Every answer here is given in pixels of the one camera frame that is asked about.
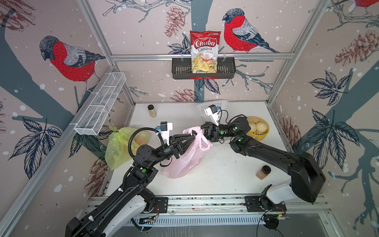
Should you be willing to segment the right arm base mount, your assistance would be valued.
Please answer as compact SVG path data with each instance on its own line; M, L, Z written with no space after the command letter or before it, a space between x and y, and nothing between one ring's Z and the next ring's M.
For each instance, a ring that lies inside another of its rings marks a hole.
M287 211L287 208L284 202L275 204L266 197L245 196L244 200L245 200L244 205L247 208L247 212L265 212L265 211L286 212Z

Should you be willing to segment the green plastic bag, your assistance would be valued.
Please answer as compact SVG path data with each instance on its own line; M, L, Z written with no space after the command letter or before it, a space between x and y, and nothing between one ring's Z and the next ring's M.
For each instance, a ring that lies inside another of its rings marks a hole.
M124 163L131 160L131 156L128 152L128 143L131 135L137 130L132 127L123 127L117 129L115 126L110 126L112 133L108 137L108 145L105 152L105 161L110 168L114 170ZM134 155L136 155L137 149L148 143L150 135L145 132L139 132L132 141L131 149Z

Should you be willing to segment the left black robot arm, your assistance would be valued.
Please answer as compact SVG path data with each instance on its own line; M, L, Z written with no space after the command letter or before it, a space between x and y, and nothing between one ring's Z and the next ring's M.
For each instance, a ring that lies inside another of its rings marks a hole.
M197 132L173 135L164 142L162 132L157 128L137 129L131 139L142 132L154 132L161 143L158 148L142 145L134 154L128 143L128 152L133 165L125 173L122 184L105 201L82 219L73 218L66 226L66 237L111 237L127 221L137 214L154 208L155 195L147 189L158 170L156 164L171 157L179 158L194 142Z

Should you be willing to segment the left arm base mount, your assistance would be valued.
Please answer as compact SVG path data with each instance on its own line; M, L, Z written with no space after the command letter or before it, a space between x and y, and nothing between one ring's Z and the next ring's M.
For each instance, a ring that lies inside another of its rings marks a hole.
M148 202L143 199L144 209L140 214L165 214L168 210L168 197L155 197Z

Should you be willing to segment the pink plastic bag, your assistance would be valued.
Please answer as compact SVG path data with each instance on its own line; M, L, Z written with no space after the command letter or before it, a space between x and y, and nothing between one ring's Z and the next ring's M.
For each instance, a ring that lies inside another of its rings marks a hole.
M197 135L186 152L180 155L179 159L174 158L174 161L163 169L163 174L167 178L176 179L185 176L201 162L205 153L213 147L211 142L205 138L200 126L188 128L183 131L183 134L191 134L193 131Z

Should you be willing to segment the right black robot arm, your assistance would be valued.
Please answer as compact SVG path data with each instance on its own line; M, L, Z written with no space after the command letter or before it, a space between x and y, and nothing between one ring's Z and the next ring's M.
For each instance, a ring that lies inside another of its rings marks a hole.
M248 136L251 127L247 117L240 115L227 124L206 122L201 126L207 140L216 142L229 137L232 150L243 156L262 160L286 172L291 178L277 185L268 185L262 193L253 196L251 204L262 210L272 210L280 203L300 198L315 203L326 177L309 153L301 155L268 146Z

